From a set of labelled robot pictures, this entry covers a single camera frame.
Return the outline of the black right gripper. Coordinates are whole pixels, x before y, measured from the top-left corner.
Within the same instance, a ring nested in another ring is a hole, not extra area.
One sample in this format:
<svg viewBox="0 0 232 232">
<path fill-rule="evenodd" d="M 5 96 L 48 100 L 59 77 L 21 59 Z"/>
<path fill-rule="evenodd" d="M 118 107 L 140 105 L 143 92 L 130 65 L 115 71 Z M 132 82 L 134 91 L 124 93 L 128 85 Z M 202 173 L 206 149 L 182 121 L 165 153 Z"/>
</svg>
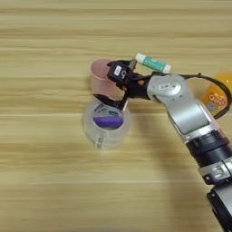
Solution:
<svg viewBox="0 0 232 232">
<path fill-rule="evenodd" d="M 132 59 L 129 64 L 129 68 L 132 72 L 122 76 L 121 89 L 124 91 L 124 95 L 121 100 L 116 101 L 102 94 L 94 94 L 94 97 L 97 98 L 100 102 L 117 108 L 121 111 L 125 109 L 128 98 L 148 100 L 150 97 L 148 96 L 147 90 L 151 75 L 141 75 L 137 72 L 133 72 L 136 69 L 136 65 L 137 60 Z"/>
</svg>

